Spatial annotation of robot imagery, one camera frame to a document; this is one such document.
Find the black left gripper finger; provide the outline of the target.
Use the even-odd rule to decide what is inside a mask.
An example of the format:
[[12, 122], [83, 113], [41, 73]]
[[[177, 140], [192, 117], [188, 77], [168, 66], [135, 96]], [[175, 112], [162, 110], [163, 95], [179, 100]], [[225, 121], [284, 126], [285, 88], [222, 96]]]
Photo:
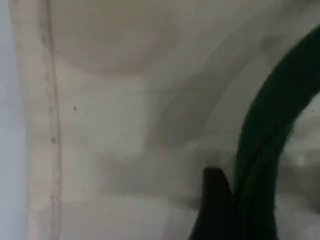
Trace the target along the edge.
[[203, 171], [200, 209], [189, 236], [190, 240], [233, 240], [233, 197], [224, 172], [217, 167]]

